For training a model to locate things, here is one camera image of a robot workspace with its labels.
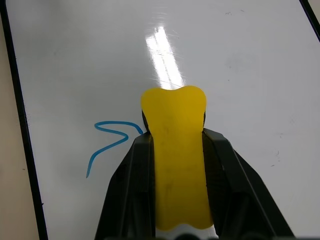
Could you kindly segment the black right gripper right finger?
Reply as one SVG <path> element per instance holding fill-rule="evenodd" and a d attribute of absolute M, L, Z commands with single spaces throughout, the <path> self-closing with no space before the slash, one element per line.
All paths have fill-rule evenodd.
<path fill-rule="evenodd" d="M 202 131 L 206 188 L 222 240 L 274 240 L 295 235 L 259 174 L 221 134 Z"/>

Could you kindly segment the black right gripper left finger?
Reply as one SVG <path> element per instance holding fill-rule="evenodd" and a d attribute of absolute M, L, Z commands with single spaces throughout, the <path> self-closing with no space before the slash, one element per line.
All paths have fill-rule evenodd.
<path fill-rule="evenodd" d="M 149 132 L 138 136 L 108 184 L 95 239 L 156 236 L 155 160 Z"/>

